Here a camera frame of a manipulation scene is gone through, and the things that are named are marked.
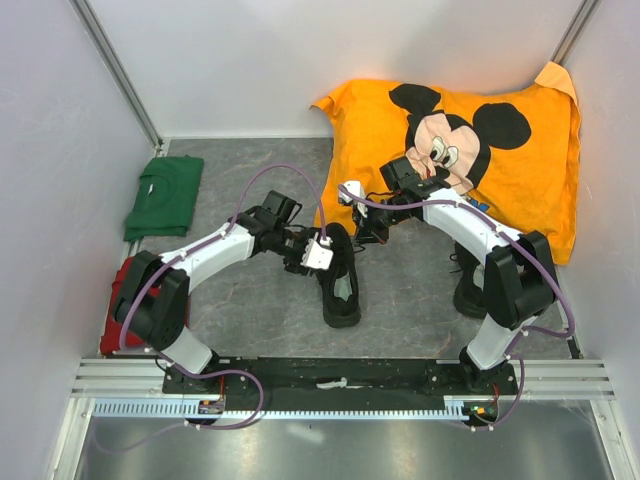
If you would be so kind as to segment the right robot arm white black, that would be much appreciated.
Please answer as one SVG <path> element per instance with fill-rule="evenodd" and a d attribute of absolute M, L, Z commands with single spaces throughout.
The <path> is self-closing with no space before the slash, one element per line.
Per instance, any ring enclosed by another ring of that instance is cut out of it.
<path fill-rule="evenodd" d="M 353 208 L 359 232 L 384 243 L 389 228 L 416 218 L 451 237 L 481 267 L 482 325 L 461 354 L 458 381 L 467 392 L 483 392 L 494 381 L 518 334 L 559 296 L 546 237 L 523 234 L 464 200 L 439 177 L 423 179 L 402 157 L 380 168 L 391 196 L 379 203 L 365 198 L 362 184 L 339 186 L 340 201 Z"/>

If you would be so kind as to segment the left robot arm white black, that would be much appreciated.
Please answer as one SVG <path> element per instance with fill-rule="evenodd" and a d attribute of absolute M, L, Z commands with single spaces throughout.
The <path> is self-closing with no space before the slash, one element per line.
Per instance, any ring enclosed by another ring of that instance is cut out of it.
<path fill-rule="evenodd" d="M 267 251 L 281 256 L 293 273 L 328 269 L 331 240 L 316 228 L 290 229 L 300 209 L 300 203 L 272 190 L 262 204 L 197 242 L 163 255 L 136 254 L 110 310 L 121 332 L 135 334 L 179 365 L 196 392 L 211 392 L 220 378 L 217 355 L 185 324 L 190 295 L 225 268 Z"/>

